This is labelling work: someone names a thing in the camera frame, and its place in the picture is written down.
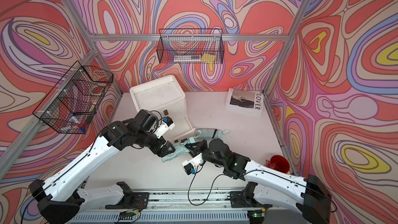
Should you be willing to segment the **white drawer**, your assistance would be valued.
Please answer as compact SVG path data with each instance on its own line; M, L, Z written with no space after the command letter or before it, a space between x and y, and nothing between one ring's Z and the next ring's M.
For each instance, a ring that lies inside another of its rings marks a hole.
M190 123L187 116L174 122L175 127L171 130L169 135L169 141L180 141L183 139L188 139L195 134L195 128Z

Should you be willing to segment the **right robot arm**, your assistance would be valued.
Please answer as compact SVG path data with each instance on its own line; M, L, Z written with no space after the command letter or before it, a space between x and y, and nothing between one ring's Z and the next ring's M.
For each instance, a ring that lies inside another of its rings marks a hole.
M315 175L292 176L265 167L249 157L232 152L221 139L187 143L191 160L183 162L186 174L195 175L198 167L212 163L222 174L247 182L241 203L279 205L301 213L311 224L328 224L337 206L325 184Z

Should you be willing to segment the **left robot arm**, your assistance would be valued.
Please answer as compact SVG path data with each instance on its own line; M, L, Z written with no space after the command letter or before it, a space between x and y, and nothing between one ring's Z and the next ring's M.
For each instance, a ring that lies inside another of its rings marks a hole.
M133 192L123 181L97 189L81 189L80 185L105 161L126 147L147 147L160 158L173 153L174 146L163 136L174 127L171 117L158 118L148 110L140 110L135 118L106 126L93 144L64 169L29 185L41 216L50 224L66 224L86 210L132 206L135 201Z

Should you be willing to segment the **white drawer cabinet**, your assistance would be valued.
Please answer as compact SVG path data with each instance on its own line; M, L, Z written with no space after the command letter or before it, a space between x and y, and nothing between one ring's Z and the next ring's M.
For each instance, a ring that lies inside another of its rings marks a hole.
M173 75L134 86L129 92L137 111L167 112L175 121L188 115L185 93Z

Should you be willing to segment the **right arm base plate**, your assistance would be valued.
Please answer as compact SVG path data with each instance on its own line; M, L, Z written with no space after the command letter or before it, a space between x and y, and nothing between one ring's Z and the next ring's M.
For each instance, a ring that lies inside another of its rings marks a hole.
M232 208L261 207L269 209L271 204L261 204L254 199L254 190L258 184L248 182L244 190L231 191L227 199L231 202Z

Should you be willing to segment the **mint umbrella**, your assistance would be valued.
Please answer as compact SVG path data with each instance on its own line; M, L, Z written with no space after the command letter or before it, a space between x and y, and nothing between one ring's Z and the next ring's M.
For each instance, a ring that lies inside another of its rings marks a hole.
M230 132L231 131L229 129L220 130L214 128L200 128L196 130L193 137L195 139L211 141L213 139L221 139L223 136L228 135Z
M161 160L162 162L167 162L167 161L171 161L181 155L184 154L188 154L189 150L185 147L186 144L189 144L189 141L185 141L183 143L176 143L173 145L173 147L175 148L175 151L166 155L165 157L163 157Z

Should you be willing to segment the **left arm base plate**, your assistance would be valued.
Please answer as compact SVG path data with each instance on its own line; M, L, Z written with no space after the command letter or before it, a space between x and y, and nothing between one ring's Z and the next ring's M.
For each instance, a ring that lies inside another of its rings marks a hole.
M123 198L114 205L106 205L106 209L139 209L140 211L147 208L149 202L148 192L134 192L126 182L117 182L123 191Z

